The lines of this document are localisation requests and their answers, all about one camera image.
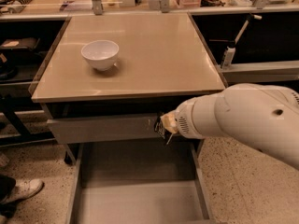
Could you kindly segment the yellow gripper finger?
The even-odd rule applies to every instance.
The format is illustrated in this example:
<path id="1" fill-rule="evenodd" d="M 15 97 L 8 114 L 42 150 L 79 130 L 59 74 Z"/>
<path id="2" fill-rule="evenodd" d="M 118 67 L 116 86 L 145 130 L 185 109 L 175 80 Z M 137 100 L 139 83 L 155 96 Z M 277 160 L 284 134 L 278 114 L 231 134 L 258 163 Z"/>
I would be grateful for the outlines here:
<path id="1" fill-rule="evenodd" d="M 161 122 L 163 126 L 170 132 L 170 133 L 177 133 L 178 126 L 175 119 L 175 112 L 171 111 L 166 114 L 161 115 Z"/>

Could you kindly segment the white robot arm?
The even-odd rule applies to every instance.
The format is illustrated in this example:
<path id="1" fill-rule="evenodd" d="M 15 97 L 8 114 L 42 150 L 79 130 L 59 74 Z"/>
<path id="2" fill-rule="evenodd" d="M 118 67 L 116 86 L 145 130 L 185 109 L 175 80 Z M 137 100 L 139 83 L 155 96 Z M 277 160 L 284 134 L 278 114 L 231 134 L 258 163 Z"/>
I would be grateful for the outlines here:
<path id="1" fill-rule="evenodd" d="M 287 87 L 236 84 L 184 101 L 160 123 L 189 139 L 230 136 L 299 167 L 299 93 Z"/>

